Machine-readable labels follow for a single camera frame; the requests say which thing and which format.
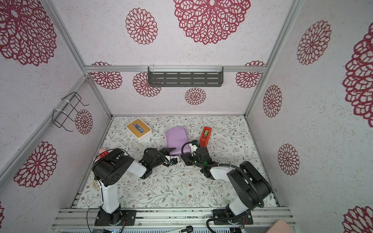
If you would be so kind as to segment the pink wrapping paper sheet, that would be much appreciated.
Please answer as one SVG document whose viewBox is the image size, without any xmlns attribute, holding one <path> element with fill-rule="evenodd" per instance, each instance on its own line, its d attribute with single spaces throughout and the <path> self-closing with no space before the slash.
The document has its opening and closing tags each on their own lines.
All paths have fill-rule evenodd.
<svg viewBox="0 0 373 233">
<path fill-rule="evenodd" d="M 167 148 L 170 149 L 170 156 L 181 155 L 182 146 L 189 141 L 187 130 L 182 127 L 174 127 L 166 131 Z"/>
</svg>

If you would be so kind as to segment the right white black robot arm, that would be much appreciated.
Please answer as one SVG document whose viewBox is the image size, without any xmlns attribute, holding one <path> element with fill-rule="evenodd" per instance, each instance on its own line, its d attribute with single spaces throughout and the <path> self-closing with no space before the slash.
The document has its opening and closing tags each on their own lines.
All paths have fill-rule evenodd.
<svg viewBox="0 0 373 233">
<path fill-rule="evenodd" d="M 190 154 L 183 152 L 181 157 L 185 162 L 199 167 L 206 178 L 231 183 L 237 198 L 226 206 L 227 217 L 265 207 L 264 199 L 272 193 L 269 182 L 248 161 L 239 166 L 217 163 L 212 160 L 206 147 L 199 147 Z"/>
</svg>

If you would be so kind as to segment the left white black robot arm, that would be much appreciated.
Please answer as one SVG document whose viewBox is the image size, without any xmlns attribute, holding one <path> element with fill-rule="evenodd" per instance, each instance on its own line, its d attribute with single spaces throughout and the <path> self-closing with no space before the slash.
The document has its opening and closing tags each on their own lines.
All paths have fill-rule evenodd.
<svg viewBox="0 0 373 233">
<path fill-rule="evenodd" d="M 126 172 L 145 180 L 152 175 L 154 168 L 174 164 L 169 160 L 174 150 L 175 148 L 146 148 L 142 159 L 136 161 L 124 149 L 100 149 L 91 169 L 101 188 L 103 212 L 112 215 L 119 210 L 117 183 Z"/>
</svg>

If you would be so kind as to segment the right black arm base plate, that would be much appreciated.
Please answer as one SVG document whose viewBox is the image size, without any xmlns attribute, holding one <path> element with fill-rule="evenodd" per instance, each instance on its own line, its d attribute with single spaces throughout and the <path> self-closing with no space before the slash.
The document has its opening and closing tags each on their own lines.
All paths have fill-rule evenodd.
<svg viewBox="0 0 373 233">
<path fill-rule="evenodd" d="M 215 225 L 252 225 L 254 223 L 250 211 L 244 211 L 237 216 L 226 209 L 213 209 L 212 213 Z"/>
</svg>

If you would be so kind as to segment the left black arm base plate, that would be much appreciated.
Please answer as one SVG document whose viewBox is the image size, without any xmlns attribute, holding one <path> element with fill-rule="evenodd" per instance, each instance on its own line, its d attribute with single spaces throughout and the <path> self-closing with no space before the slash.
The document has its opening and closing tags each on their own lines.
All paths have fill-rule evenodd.
<svg viewBox="0 0 373 233">
<path fill-rule="evenodd" d="M 108 214 L 100 209 L 94 226 L 134 226 L 136 215 L 136 210 L 117 210 Z"/>
</svg>

